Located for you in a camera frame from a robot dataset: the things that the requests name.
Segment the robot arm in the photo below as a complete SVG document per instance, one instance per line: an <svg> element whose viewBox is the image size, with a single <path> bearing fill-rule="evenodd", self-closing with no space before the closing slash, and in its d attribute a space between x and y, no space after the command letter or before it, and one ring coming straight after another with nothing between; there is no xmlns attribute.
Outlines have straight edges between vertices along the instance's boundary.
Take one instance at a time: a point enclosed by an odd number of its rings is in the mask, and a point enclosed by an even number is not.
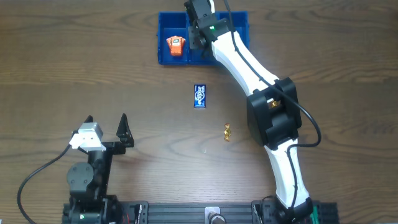
<svg viewBox="0 0 398 224"><path fill-rule="evenodd" d="M277 206L280 208L277 217L282 223L306 217L313 212L313 208L311 198L303 184L297 148L290 149L292 165L287 156L288 147L297 144L299 136L297 130L301 127L300 111L290 101L261 82L242 57L268 83L297 102L295 85L291 79L279 80L277 76L266 70L243 44L238 32L231 27L231 23L226 19L216 20L205 0L190 0L185 3L185 7L194 24L192 29L196 35L195 42L201 43L203 49L211 50L214 58L231 72L248 97L250 132L253 138L265 147L275 175ZM293 204L295 188L297 194Z"/></svg>

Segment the blue bin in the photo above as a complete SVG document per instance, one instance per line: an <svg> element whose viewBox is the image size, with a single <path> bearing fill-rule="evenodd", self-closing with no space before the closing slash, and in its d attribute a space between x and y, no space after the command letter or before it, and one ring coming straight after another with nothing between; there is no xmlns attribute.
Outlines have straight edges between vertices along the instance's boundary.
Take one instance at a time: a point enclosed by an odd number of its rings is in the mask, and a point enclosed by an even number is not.
<svg viewBox="0 0 398 224"><path fill-rule="evenodd" d="M217 19L229 18L228 12L216 12ZM239 32L243 43L249 48L248 12L232 12L234 26ZM186 12L159 12L159 26L157 33L157 58L161 65L216 65L218 62L212 55L201 57L202 49L189 48L188 26L191 26ZM172 36L186 39L181 57L170 55L166 39Z"/></svg>

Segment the wood grain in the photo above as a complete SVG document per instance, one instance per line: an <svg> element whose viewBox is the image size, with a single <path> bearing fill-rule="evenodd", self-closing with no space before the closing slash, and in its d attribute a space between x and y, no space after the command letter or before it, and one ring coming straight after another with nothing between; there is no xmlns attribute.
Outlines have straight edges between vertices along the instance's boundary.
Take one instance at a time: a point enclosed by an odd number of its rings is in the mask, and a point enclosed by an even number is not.
<svg viewBox="0 0 398 224"><path fill-rule="evenodd" d="M246 126L246 99L223 68L157 63L157 14L183 1L0 1L0 219L26 223L23 179L56 157L93 115L115 139L122 113L136 140L115 156L109 193L150 202L249 202L274 194L264 150ZM300 149L315 200L338 202L341 223L398 222L398 2L230 0L249 12L251 51L323 131ZM222 1L216 2L224 9ZM208 108L192 108L206 83ZM231 142L223 125L231 123ZM314 131L303 119L300 141ZM25 187L38 223L60 223L70 151Z"/></svg>

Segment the black cable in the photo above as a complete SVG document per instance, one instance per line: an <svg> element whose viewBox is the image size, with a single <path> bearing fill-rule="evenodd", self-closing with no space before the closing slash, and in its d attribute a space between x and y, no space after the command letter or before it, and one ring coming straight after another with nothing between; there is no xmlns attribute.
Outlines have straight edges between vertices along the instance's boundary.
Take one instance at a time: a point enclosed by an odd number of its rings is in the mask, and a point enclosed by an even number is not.
<svg viewBox="0 0 398 224"><path fill-rule="evenodd" d="M229 14L229 22L231 23L231 27L234 27L233 25L233 19L232 19L232 13L231 13L231 9L229 8L229 4L228 4L228 0L224 0L225 3L225 7L228 10L228 14ZM301 112L303 112L303 114L306 115L306 117L311 121L311 123L313 124L315 130L317 131L317 135L318 135L318 140L315 143L310 143L310 144L293 144L291 146L289 146L287 148L287 157L289 158L289 162L290 162L290 166L292 167L292 172L293 172L293 178L294 178L294 196L293 196L293 202L290 208L294 208L294 204L296 202L296 198L297 198L297 176L296 176L296 171L294 169L294 165L293 165L293 160L291 158L290 155L290 149L293 147L316 147L317 145L320 144L321 140L322 140L322 135L321 135L321 130L319 128L319 125L317 124L317 122L314 120L314 118L310 115L310 113L304 109L301 105L299 105L295 100L291 99L291 97L289 97L288 95L286 95L284 92L280 91L278 88L276 88L274 85L271 85L269 82L267 82L267 80L265 80L260 74L258 74L258 72L251 66L251 64L244 58L244 56L242 55L242 53L239 51L238 46L236 45L235 42L235 36L234 36L234 30L231 31L231 35L232 35L232 42L234 44L235 47L235 51L239 54L239 56L242 58L242 60L246 63L246 65L248 65L248 67L253 71L253 73L260 79L260 81L264 82L268 87L272 88L275 92L277 92L278 94L282 95L284 97L284 99L290 101L293 105L295 105Z"/></svg>
<svg viewBox="0 0 398 224"><path fill-rule="evenodd" d="M38 172L44 170L46 167L48 167L49 165L53 164L55 161L59 160L63 155L65 155L65 153L67 153L67 151L69 150L70 145L68 144L68 146L65 148L65 150L59 155L57 156L55 159L51 160L50 162L44 164L42 167L38 168L37 170L33 171L33 173L31 173L29 176L26 177L26 179L21 183L21 186L19 187L18 190L18 194L17 194L17 203L18 203L18 207L19 210L21 211L22 215L26 218L26 220L30 223L30 224L36 224L25 212L24 208L22 207L22 202L21 202L21 194L22 194L22 189L24 188L25 184L34 176L36 175Z"/></svg>

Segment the wooden surface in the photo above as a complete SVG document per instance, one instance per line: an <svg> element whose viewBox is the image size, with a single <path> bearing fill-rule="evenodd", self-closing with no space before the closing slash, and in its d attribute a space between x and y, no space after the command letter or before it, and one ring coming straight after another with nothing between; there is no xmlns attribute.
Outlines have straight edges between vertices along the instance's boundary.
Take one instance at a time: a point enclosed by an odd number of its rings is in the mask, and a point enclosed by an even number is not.
<svg viewBox="0 0 398 224"><path fill-rule="evenodd" d="M398 2L230 0L249 12L251 51L317 119L323 141L300 149L312 199L338 202L342 223L398 221ZM224 10L222 1L217 9ZM109 194L149 202L250 202L275 193L246 97L215 67L157 63L157 13L183 0L0 1L0 219L26 223L16 194L93 115L116 139L122 113L136 147L115 156ZM193 109L206 83L208 108ZM223 139L231 123L231 142ZM315 133L303 119L300 142ZM69 151L25 187L38 223L60 223Z"/></svg>

